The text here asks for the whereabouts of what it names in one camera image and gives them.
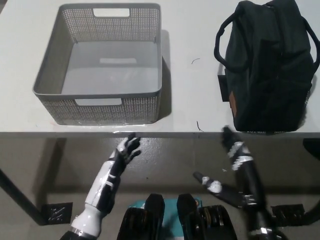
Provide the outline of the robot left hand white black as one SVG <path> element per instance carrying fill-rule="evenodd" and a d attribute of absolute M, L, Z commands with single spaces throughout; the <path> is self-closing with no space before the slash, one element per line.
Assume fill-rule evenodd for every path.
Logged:
<path fill-rule="evenodd" d="M 141 138 L 132 132 L 116 146 L 110 157 L 102 164 L 93 181 L 85 199 L 86 209 L 94 209 L 104 216 L 112 211 L 121 175 L 127 165 L 141 154 L 138 149 L 140 140 Z"/>

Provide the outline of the robot right hand white black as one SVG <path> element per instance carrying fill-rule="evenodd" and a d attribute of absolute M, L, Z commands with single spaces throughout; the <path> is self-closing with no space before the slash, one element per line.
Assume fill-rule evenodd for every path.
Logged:
<path fill-rule="evenodd" d="M 240 135 L 224 126 L 221 143 L 235 174 L 236 187 L 195 171 L 193 177 L 214 197 L 239 209 L 266 208 L 264 187 L 256 168 L 254 158 Z"/>

